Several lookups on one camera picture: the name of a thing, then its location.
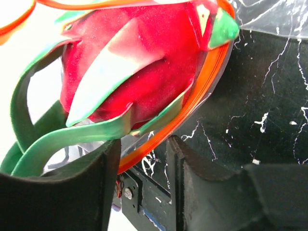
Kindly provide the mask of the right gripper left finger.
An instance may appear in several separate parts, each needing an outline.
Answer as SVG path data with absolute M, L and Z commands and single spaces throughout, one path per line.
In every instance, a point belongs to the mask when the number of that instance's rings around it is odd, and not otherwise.
M 114 140 L 41 177 L 2 173 L 1 230 L 107 230 L 120 154 Z

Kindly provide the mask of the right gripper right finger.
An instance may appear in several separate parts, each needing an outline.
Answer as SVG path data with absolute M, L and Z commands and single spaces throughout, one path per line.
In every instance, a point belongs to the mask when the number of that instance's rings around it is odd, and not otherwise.
M 167 140 L 177 231 L 305 231 L 308 167 L 249 164 L 228 170 L 178 136 Z

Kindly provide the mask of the red green dragon fruit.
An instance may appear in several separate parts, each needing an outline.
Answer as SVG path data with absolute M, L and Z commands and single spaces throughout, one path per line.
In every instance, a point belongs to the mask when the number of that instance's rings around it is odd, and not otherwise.
M 37 52 L 65 38 L 35 65 L 32 76 L 60 58 L 63 83 L 56 102 L 64 126 L 124 117 L 116 140 L 132 141 L 121 150 L 121 158 L 156 134 L 139 137 L 133 131 L 179 96 L 187 102 L 207 54 L 238 37 L 239 25 L 217 1 L 33 0 L 25 13 L 1 28 L 0 40 L 6 42 L 20 27 L 32 25 L 39 6 L 56 9 L 47 26 L 34 31 L 34 48 L 26 54 L 20 78 Z

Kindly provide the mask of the clear orange zip bag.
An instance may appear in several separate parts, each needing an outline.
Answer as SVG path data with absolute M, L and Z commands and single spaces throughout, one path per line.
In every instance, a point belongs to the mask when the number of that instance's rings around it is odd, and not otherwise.
M 232 18 L 239 20 L 242 30 L 289 39 L 308 38 L 308 3 L 305 0 L 219 0 L 217 4 Z M 54 43 L 47 44 L 37 52 L 24 69 L 14 90 L 10 110 L 17 142 L 0 166 L 3 173 L 19 177 L 39 176 L 49 159 L 60 149 L 91 141 L 115 140 L 115 133 L 125 125 L 124 117 L 117 117 L 109 122 L 66 128 L 59 102 L 36 124 L 31 122 L 26 104 L 31 72 L 39 61 L 65 42 L 65 38 L 58 37 Z M 227 63 L 228 50 L 231 47 L 232 43 L 229 42 L 207 54 L 186 103 L 182 103 L 182 97 L 179 96 L 155 119 L 132 132 L 133 136 L 139 137 L 151 131 L 156 131 L 156 134 L 136 150 L 120 158 L 118 173 L 123 173 L 142 160 L 211 95 Z

